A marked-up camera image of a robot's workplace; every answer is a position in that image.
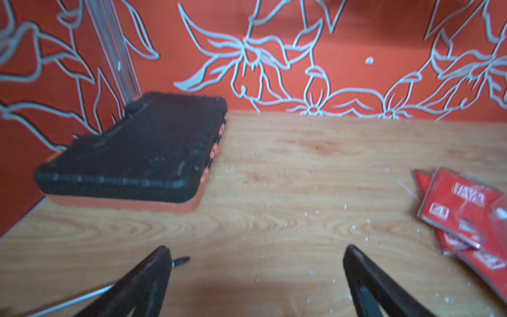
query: black tool case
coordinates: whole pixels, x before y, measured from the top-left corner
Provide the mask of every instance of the black tool case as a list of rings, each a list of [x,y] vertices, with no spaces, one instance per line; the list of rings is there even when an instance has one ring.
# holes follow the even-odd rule
[[[221,97],[150,92],[125,106],[102,135],[84,135],[35,171],[51,195],[184,203],[192,199],[220,144]]]

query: red packaging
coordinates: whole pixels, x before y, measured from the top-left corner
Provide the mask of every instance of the red packaging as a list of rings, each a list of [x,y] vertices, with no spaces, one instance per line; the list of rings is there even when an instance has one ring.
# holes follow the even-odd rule
[[[481,250],[463,251],[458,257],[507,304],[507,264],[504,260]]]
[[[415,171],[414,174],[417,182],[419,183],[422,194],[426,195],[431,185],[431,175],[421,171]],[[440,229],[436,229],[436,232],[440,240],[440,244],[442,245],[442,249],[444,249],[444,255],[447,257],[454,257],[459,251],[472,249],[470,245],[461,241],[459,238],[452,236],[448,232]]]
[[[507,254],[501,242],[507,235],[507,212],[503,213],[503,208],[502,193],[439,168],[418,217],[476,249],[502,257],[502,253]]]

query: metal rod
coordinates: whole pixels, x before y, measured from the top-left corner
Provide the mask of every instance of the metal rod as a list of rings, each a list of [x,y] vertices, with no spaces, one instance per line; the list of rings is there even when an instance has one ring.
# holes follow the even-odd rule
[[[178,267],[182,264],[187,263],[190,261],[190,257],[182,257],[177,258],[172,262],[172,267]],[[84,300],[87,300],[89,298],[102,295],[108,290],[110,290],[114,285],[116,284],[116,281],[111,284],[106,284],[99,286],[98,288],[94,288],[88,291],[85,291],[83,293],[79,293],[77,295],[74,295],[72,297],[67,297],[65,299],[62,299],[60,301],[45,305],[43,307],[39,307],[37,309],[31,310],[29,312],[23,313],[21,315],[17,315],[16,317],[41,317],[44,315],[47,315],[49,313],[55,312],[57,310],[72,306],[74,304],[77,304],[79,302],[82,302]]]

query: orange wallpaper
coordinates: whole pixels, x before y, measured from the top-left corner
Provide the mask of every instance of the orange wallpaper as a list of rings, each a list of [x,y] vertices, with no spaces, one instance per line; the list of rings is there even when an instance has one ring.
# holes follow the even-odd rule
[[[123,104],[81,0],[0,4],[0,236],[42,194],[35,168]]]
[[[142,53],[131,55],[143,92],[303,115],[507,121],[504,0],[115,1],[122,21],[138,17],[122,28]]]

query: floor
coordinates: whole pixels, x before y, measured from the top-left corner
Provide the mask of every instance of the floor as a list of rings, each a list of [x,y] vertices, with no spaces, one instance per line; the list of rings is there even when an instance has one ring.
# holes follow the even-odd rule
[[[161,316],[355,316],[342,266],[352,243],[436,315],[505,316],[415,217],[421,197],[411,170],[442,165],[507,191],[506,132],[233,112],[193,213],[45,200],[0,243],[0,311],[114,281],[166,245],[192,259],[174,269]]]

